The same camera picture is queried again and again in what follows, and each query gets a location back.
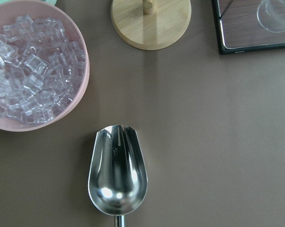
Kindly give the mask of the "steel ice scoop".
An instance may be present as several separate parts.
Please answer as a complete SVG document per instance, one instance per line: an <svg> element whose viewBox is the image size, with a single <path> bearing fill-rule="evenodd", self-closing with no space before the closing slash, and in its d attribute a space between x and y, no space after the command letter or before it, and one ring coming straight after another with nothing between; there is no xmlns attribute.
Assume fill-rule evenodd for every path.
<svg viewBox="0 0 285 227"><path fill-rule="evenodd" d="M88 193L95 207L125 226L125 215L143 202L148 186L137 132L127 125L107 126L96 134Z"/></svg>

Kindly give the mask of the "wooden stand with round base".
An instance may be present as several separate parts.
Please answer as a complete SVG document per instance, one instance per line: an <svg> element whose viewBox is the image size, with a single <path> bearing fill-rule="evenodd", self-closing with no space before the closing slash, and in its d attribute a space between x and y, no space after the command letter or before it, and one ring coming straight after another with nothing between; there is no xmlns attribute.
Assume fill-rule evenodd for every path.
<svg viewBox="0 0 285 227"><path fill-rule="evenodd" d="M189 0L114 0L111 18L118 35L142 50L166 48L186 32L191 20Z"/></svg>

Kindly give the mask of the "clear ice cubes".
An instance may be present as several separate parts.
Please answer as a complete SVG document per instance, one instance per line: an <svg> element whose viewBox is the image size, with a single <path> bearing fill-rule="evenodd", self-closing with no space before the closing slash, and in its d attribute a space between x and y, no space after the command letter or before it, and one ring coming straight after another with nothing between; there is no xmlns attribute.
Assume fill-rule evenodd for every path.
<svg viewBox="0 0 285 227"><path fill-rule="evenodd" d="M0 33L0 118L28 125L50 122L74 100L85 69L84 50L61 20L29 15Z"/></svg>

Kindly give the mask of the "black framed wooden tray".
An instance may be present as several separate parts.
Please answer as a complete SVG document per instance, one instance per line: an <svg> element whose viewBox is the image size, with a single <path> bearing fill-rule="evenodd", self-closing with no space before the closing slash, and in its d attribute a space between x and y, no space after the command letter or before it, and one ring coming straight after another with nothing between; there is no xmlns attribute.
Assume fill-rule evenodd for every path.
<svg viewBox="0 0 285 227"><path fill-rule="evenodd" d="M285 32L272 33L257 19L261 0L213 0L220 54L285 48Z"/></svg>

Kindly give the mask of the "green ceramic bowl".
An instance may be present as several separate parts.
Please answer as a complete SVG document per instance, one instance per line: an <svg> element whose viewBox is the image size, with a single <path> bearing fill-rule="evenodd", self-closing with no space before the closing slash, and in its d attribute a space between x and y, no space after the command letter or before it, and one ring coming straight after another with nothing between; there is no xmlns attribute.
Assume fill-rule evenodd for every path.
<svg viewBox="0 0 285 227"><path fill-rule="evenodd" d="M52 5L55 5L57 3L57 0L43 0L43 1Z"/></svg>

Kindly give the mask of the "clear glass cup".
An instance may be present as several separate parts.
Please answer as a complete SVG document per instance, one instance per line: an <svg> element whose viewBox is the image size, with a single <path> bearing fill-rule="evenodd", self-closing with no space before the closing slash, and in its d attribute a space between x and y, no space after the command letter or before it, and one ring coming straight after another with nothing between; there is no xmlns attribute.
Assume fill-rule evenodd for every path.
<svg viewBox="0 0 285 227"><path fill-rule="evenodd" d="M285 32L285 0L262 0L258 5L257 19L269 32Z"/></svg>

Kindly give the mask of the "pink bowl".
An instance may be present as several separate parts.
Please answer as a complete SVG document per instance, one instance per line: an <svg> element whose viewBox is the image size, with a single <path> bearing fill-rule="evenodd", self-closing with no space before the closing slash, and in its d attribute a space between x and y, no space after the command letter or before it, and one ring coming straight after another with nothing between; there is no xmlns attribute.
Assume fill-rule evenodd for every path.
<svg viewBox="0 0 285 227"><path fill-rule="evenodd" d="M25 132L25 131L37 130L45 126L48 126L51 123L54 123L65 117L77 106L77 104L83 98L88 86L89 74L90 74L89 55L85 44L85 40L83 38L80 29L69 15L67 15L64 11L62 11L58 7L50 3L43 2L41 0L12 0L0 4L0 31L3 25L12 24L12 22L15 21L15 18L17 16L21 16L24 14L30 15L31 18L33 19L42 18L42 17L54 17L60 19L64 27L66 28L67 38L78 41L82 49L84 50L86 63L84 68L83 80L80 85L80 88L73 101L64 111L62 111L62 113L60 113L52 121L40 125L21 124L14 120L10 120L7 118L0 118L0 130L12 131L12 132Z"/></svg>

